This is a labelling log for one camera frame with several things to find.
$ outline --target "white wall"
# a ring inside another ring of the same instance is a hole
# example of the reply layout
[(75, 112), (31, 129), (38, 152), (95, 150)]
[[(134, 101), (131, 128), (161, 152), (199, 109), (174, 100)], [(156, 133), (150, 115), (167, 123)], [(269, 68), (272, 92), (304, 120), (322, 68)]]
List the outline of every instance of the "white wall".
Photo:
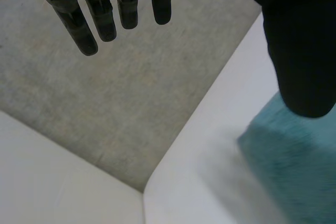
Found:
[(143, 224), (142, 195), (0, 112), (1, 224)]
[(236, 146), (278, 90), (262, 24), (259, 16), (150, 178), (147, 224), (286, 223)]

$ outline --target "gray floor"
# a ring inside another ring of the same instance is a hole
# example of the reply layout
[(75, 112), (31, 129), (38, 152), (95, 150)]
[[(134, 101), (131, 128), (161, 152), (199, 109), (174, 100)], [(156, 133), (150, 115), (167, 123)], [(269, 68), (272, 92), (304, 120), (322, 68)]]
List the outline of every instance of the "gray floor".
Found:
[(260, 8), (173, 0), (165, 26), (150, 0), (139, 12), (124, 30), (115, 9), (117, 40), (86, 57), (44, 0), (0, 0), (0, 109), (142, 191)]

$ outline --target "teal towel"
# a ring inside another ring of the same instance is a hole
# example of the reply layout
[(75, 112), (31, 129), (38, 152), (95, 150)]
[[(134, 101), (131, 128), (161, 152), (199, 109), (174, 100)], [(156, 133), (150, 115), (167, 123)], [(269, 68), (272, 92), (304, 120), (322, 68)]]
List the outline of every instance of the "teal towel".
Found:
[(238, 143), (290, 223), (336, 224), (336, 108), (302, 118), (276, 94)]

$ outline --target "teal fabric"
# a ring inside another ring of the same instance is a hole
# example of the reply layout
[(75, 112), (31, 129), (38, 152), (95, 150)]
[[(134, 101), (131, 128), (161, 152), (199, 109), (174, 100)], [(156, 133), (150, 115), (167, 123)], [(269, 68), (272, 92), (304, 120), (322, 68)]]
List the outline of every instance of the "teal fabric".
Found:
[(336, 108), (302, 118), (276, 94), (238, 143), (290, 223), (336, 223)]

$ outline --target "gray carpet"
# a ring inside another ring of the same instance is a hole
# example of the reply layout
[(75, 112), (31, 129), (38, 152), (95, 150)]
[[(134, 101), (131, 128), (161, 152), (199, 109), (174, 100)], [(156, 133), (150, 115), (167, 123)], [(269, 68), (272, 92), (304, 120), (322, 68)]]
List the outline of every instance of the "gray carpet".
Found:
[(260, 13), (252, 0), (173, 0), (82, 55), (44, 0), (0, 0), (0, 109), (114, 177), (146, 182)]

